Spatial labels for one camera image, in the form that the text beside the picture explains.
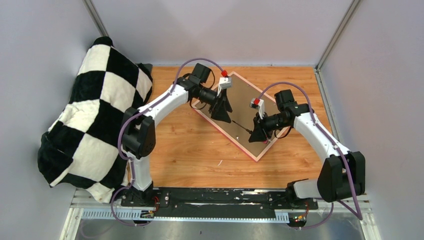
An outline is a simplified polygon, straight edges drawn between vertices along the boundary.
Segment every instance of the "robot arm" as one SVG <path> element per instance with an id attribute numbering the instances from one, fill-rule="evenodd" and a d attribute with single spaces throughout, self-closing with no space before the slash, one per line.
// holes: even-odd
<path id="1" fill-rule="evenodd" d="M 350 173 L 356 195 L 365 193 L 365 158 L 359 152 L 351 152 L 340 144 L 331 133 L 321 124 L 307 104 L 297 104 L 291 90 L 283 90 L 275 94 L 277 108 L 280 113 L 268 116 L 265 112 L 264 101 L 254 98 L 250 103 L 258 110 L 253 119 L 254 128 L 249 142 L 264 142 L 270 140 L 273 131 L 285 127 L 296 129 L 306 138 L 322 162 L 322 169 L 317 179 L 305 179 L 291 182 L 287 185 L 290 201 L 296 202 L 307 198 L 322 198 L 326 202 L 334 202 L 352 197 L 346 168 L 341 154 L 348 160 Z"/>
<path id="2" fill-rule="evenodd" d="M 171 85 L 166 92 L 149 104 L 125 111 L 122 124 L 134 115 L 147 110 L 145 114 L 128 124 L 122 135 L 123 150 L 134 161 L 132 178 L 135 181 L 132 187 L 135 188 L 134 192 L 139 193 L 139 199 L 148 199 L 149 191 L 153 187 L 149 155 L 156 145 L 156 126 L 168 114 L 195 98 L 210 105 L 209 113 L 212 119 L 231 123 L 228 112 L 233 110 L 227 98 L 227 89 L 232 86 L 231 78 L 221 77 L 218 91 L 213 91 L 202 85 L 206 83 L 210 72 L 210 68 L 198 63 L 192 73 L 180 77 L 175 86 Z"/>

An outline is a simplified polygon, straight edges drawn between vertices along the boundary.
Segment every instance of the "black and white checkered blanket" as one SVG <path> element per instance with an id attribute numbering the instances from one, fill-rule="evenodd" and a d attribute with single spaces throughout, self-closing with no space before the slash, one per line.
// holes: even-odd
<path id="1" fill-rule="evenodd" d="M 127 161 L 118 155 L 124 112 L 144 105 L 152 77 L 119 53 L 109 37 L 88 50 L 69 103 L 41 138 L 38 169 L 51 187 L 70 183 L 108 203 L 128 184 Z"/>

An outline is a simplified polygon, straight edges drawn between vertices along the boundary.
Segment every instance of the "gray wall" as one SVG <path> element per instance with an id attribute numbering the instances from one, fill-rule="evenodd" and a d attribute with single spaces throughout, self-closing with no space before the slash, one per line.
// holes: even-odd
<path id="1" fill-rule="evenodd" d="M 323 69 L 384 240 L 424 235 L 424 1 L 364 0 Z"/>
<path id="2" fill-rule="evenodd" d="M 94 0 L 135 62 L 314 65 L 351 0 Z"/>
<path id="3" fill-rule="evenodd" d="M 69 100 L 99 33 L 80 0 L 2 0 L 0 238 L 58 239 L 75 191 L 50 189 L 37 167 L 43 132 Z"/>

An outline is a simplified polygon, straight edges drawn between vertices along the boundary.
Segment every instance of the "cable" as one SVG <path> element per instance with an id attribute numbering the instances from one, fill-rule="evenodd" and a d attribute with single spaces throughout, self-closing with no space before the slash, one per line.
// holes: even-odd
<path id="1" fill-rule="evenodd" d="M 140 117 L 141 115 L 143 115 L 143 114 L 147 113 L 147 112 L 149 111 L 149 109 L 153 109 L 156 105 L 160 104 L 160 103 L 161 103 L 162 101 L 164 101 L 164 100 L 165 100 L 168 96 L 170 96 L 170 95 L 171 95 L 171 93 L 174 91 L 174 89 L 175 89 L 176 85 L 177 85 L 178 76 L 180 75 L 181 70 L 183 69 L 183 67 L 184 67 L 185 65 L 187 65 L 188 63 L 191 63 L 191 62 L 193 62 L 193 61 L 206 61 L 206 62 L 209 62 L 209 63 L 211 63 L 211 64 L 215 65 L 216 67 L 218 67 L 218 68 L 219 68 L 219 70 L 221 71 L 221 74 L 222 74 L 224 77 L 228 76 L 227 71 L 225 71 L 225 70 L 224 70 L 221 66 L 219 66 L 216 62 L 214 62 L 214 61 L 212 61 L 212 60 L 209 60 L 209 59 L 207 59 L 207 58 L 197 57 L 197 58 L 193 58 L 193 59 L 190 59 L 190 60 L 188 60 L 188 61 L 184 62 L 184 63 L 183 63 L 183 64 L 182 64 L 182 65 L 178 68 L 178 71 L 176 72 L 175 79 L 174 79 L 174 81 L 173 81 L 173 83 L 172 83 L 172 87 L 171 87 L 170 91 L 169 91 L 169 92 L 167 92 L 167 93 L 166 93 L 166 94 L 165 94 L 162 98 L 160 98 L 158 101 L 156 101 L 155 103 L 153 103 L 153 104 L 152 104 L 149 108 L 146 108 L 146 109 L 144 109 L 143 111 L 140 111 L 139 113 L 135 114 L 134 116 L 132 116 L 132 117 L 128 118 L 128 120 L 126 120 L 126 121 L 123 123 L 123 125 L 122 125 L 122 127 L 121 127 L 121 129 L 120 129 L 120 131 L 119 131 L 119 135 L 118 135 L 118 143 L 117 143 L 118 153 L 119 153 L 119 156 L 120 156 L 123 160 L 127 160 L 127 161 L 129 161 L 129 168 L 131 169 L 131 182 L 130 182 L 129 186 L 121 187 L 120 189 L 118 189 L 118 190 L 117 190 L 117 191 L 113 194 L 113 196 L 112 196 L 112 198 L 111 198 L 111 200 L 110 200 L 110 210 L 112 211 L 112 215 L 113 215 L 113 217 L 114 217 L 114 218 L 115 218 L 118 222 L 120 222 L 120 223 L 121 223 L 121 224 L 123 224 L 123 225 L 131 226 L 131 227 L 141 227 L 141 226 L 145 226 L 145 225 L 149 224 L 149 223 L 130 224 L 130 223 L 124 222 L 124 221 L 122 221 L 121 219 L 119 219 L 119 218 L 118 218 L 117 214 L 116 214 L 116 213 L 115 213 L 115 211 L 114 211 L 114 202 L 115 202 L 115 198 L 117 197 L 117 195 L 118 195 L 118 194 L 119 194 L 122 190 L 128 190 L 128 189 L 130 189 L 130 188 L 134 185 L 134 182 L 136 181 L 136 179 L 135 179 L 136 171 L 135 171 L 135 169 L 134 169 L 134 160 L 133 160 L 131 157 L 126 156 L 126 155 L 124 154 L 124 152 L 122 151 L 122 136 L 124 135 L 125 128 L 127 128 L 128 124 L 130 124 L 130 122 L 131 122 L 131 121 L 133 121 L 134 119 L 136 119 L 136 118 Z"/>
<path id="2" fill-rule="evenodd" d="M 285 138 L 285 137 L 287 137 L 289 135 L 289 133 L 290 133 L 291 130 L 292 130 L 292 126 L 289 126 L 288 127 L 288 130 L 285 132 L 284 136 L 280 136 L 280 137 L 277 137 L 277 133 L 276 133 L 277 131 L 274 131 L 274 137 L 276 139 L 283 139 L 283 138 Z"/>
<path id="3" fill-rule="evenodd" d="M 305 201 L 305 205 L 306 205 L 306 211 L 305 211 L 305 213 L 302 214 L 302 215 L 300 215 L 300 216 L 298 216 L 296 221 L 298 221 L 298 220 L 300 220 L 302 218 L 306 218 L 306 216 L 308 215 L 308 213 L 309 213 L 309 202 L 308 201 Z"/>
<path id="4" fill-rule="evenodd" d="M 313 228 L 319 227 L 319 226 L 325 224 L 330 219 L 331 215 L 333 214 L 333 210 L 334 210 L 334 203 L 332 202 L 330 212 L 328 213 L 327 217 L 325 217 L 324 220 L 322 220 L 321 222 L 314 224 L 312 226 L 304 226 L 304 227 L 291 226 L 290 228 L 296 229 L 296 230 L 302 230 L 302 229 L 307 230 L 307 229 L 313 229 Z"/>
<path id="5" fill-rule="evenodd" d="M 202 109 L 204 109 L 206 107 L 207 103 L 205 102 L 203 106 L 201 106 L 200 108 L 196 108 L 196 107 L 193 107 L 192 100 L 190 99 L 189 105 L 194 110 L 202 110 Z"/>
<path id="6" fill-rule="evenodd" d="M 212 89 L 212 87 L 215 85 L 215 73 L 214 73 L 214 71 L 211 71 L 211 72 L 212 72 L 212 75 L 213 75 L 213 82 L 212 82 L 212 85 L 210 85 L 209 89 Z"/>
<path id="7" fill-rule="evenodd" d="M 359 208 L 358 198 L 357 198 L 357 194 L 355 192 L 354 181 L 353 181 L 353 178 L 352 178 L 351 169 L 349 167 L 348 160 L 346 159 L 342 150 L 340 150 L 340 147 L 337 145 L 336 141 L 333 140 L 333 138 L 324 130 L 324 128 L 322 128 L 318 123 L 316 123 L 317 120 L 315 119 L 314 111 L 313 111 L 312 106 L 311 106 L 311 101 L 309 100 L 307 93 L 301 87 L 299 87 L 298 85 L 296 85 L 294 83 L 287 82 L 287 81 L 279 81 L 279 82 L 273 83 L 273 84 L 269 85 L 268 87 L 266 87 L 260 93 L 258 99 L 260 99 L 268 89 L 274 87 L 275 85 L 279 85 L 279 84 L 286 84 L 286 85 L 293 86 L 293 87 L 299 89 L 303 93 L 303 95 L 305 96 L 306 101 L 307 101 L 307 105 L 309 107 L 309 113 L 310 113 L 310 117 L 312 119 L 312 122 L 321 131 L 321 133 L 324 134 L 324 136 L 331 142 L 333 147 L 336 149 L 338 154 L 341 156 L 341 160 L 343 161 L 344 167 L 346 168 L 347 180 L 349 182 L 350 192 L 352 194 L 352 198 L 353 198 L 353 202 L 355 204 L 356 212 L 350 207 L 348 208 L 348 210 L 351 211 L 359 220 L 362 220 L 363 217 L 362 217 L 361 209 Z"/>
<path id="8" fill-rule="evenodd" d="M 286 197 L 287 196 L 283 196 L 283 197 L 277 198 L 275 200 L 270 201 L 270 203 L 277 202 L 278 200 L 285 199 Z"/>
<path id="9" fill-rule="evenodd" d="M 154 206 L 156 207 L 156 209 L 154 210 L 154 213 L 156 213 L 159 210 L 159 198 L 157 196 L 154 196 Z"/>

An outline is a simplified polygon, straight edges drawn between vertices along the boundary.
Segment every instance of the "wooden table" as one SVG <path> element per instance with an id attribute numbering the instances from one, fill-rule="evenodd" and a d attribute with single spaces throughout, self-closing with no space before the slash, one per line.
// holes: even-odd
<path id="1" fill-rule="evenodd" d="M 153 67 L 152 99 L 172 84 L 178 67 Z M 191 73 L 185 67 L 182 74 Z M 260 89 L 287 81 L 308 94 L 312 107 L 327 129 L 327 119 L 312 67 L 225 67 L 235 71 Z M 217 80 L 220 71 L 212 67 Z M 289 88 L 276 86 L 267 93 Z M 306 100 L 290 87 L 298 104 Z M 279 139 L 254 162 L 218 132 L 209 122 L 185 104 L 168 115 L 156 129 L 156 147 L 150 158 L 150 172 L 156 187 L 285 188 L 287 183 L 317 178 L 321 162 L 309 143 L 295 130 Z"/>

